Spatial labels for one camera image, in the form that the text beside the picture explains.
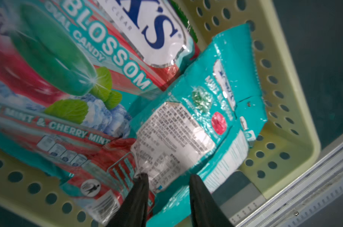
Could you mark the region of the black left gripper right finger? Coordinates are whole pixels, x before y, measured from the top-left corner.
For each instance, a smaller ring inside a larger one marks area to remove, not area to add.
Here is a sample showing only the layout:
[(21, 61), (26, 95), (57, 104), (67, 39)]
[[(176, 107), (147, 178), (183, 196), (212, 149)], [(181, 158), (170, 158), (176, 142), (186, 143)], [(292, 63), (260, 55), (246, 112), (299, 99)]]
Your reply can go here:
[(193, 227), (233, 227), (214, 201), (198, 175), (189, 180), (191, 222)]

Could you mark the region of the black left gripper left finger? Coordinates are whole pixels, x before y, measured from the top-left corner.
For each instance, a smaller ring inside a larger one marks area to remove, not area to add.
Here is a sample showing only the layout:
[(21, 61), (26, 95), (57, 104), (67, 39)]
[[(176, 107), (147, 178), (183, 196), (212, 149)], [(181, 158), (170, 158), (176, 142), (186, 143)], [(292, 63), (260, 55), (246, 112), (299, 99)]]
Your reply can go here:
[(108, 227), (145, 227), (148, 214), (149, 180), (146, 173), (138, 175), (135, 184)]

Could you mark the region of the teal candy bag back side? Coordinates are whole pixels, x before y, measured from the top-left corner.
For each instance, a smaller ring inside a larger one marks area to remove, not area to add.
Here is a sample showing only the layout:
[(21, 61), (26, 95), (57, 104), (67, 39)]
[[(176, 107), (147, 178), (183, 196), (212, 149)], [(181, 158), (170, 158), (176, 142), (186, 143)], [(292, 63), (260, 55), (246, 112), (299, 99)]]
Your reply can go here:
[(216, 191), (266, 122), (250, 26), (229, 28), (131, 121), (136, 170), (148, 175), (157, 200), (147, 226), (173, 227), (189, 216), (190, 176)]

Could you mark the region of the pale green plastic basket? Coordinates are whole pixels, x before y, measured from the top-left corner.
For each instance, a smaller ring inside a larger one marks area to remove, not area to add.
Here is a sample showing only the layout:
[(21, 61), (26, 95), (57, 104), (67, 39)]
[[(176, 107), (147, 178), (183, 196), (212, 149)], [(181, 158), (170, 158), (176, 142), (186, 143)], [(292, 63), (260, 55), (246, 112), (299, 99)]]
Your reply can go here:
[[(196, 33), (199, 55), (217, 34), (242, 24), (250, 26), (267, 122), (237, 170), (269, 199), (309, 169), (321, 150), (273, 2), (175, 2)], [(61, 185), (61, 179), (0, 149), (1, 206), (43, 227), (101, 226)], [(149, 220), (157, 204), (151, 191), (148, 204)]]

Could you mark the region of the teal Fox's mint candy bag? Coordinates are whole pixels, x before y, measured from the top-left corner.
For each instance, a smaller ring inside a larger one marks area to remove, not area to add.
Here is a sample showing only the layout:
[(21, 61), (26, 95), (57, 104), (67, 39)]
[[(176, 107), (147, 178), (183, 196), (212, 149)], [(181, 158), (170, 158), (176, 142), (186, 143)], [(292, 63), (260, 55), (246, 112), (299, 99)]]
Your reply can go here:
[(197, 41), (175, 1), (0, 1), (0, 149), (108, 224), (133, 185), (131, 120)]

